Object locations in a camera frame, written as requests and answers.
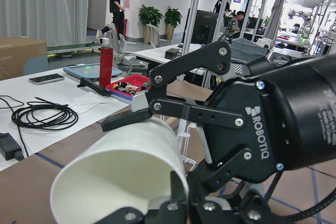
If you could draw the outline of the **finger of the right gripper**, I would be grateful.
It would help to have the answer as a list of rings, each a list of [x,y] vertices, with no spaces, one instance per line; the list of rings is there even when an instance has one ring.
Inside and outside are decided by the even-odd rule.
[[[107,117],[101,123],[102,130],[107,132],[149,119],[152,116],[152,113],[149,109],[146,93],[147,91],[141,91],[134,96],[131,103],[131,110]]]

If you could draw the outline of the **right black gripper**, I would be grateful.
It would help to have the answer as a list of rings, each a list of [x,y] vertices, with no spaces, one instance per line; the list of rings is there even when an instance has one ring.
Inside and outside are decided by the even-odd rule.
[[[198,67],[226,74],[230,63],[229,44],[217,41],[153,68],[148,92],[151,113],[199,126],[205,159],[196,174],[203,184],[225,183],[232,177],[259,183],[278,170],[295,169],[276,100],[269,91],[258,90],[253,79],[232,77],[204,102],[166,94],[167,84],[180,74]]]

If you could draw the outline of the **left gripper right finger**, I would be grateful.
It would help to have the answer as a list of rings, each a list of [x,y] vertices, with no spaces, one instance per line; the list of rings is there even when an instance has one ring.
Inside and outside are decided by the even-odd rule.
[[[264,197],[245,181],[229,195],[211,197],[231,178],[231,171],[192,171],[189,186],[190,223],[278,223]]]

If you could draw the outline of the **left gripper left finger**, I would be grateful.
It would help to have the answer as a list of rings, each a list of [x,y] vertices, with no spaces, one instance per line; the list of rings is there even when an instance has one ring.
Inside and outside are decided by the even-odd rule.
[[[97,223],[187,223],[187,199],[183,183],[176,172],[170,172],[171,195],[150,201],[143,214],[134,207],[123,207]]]

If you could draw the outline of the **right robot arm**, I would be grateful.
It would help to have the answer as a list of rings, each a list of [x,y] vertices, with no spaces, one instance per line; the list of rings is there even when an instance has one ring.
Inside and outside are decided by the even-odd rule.
[[[205,152],[196,172],[210,190],[233,177],[260,183],[279,170],[335,158],[335,56],[233,77],[203,102],[166,93],[180,74],[198,67],[226,74],[229,65],[230,46],[217,41],[153,68],[149,89],[133,98],[130,111],[106,118],[102,129],[155,114],[196,123]]]

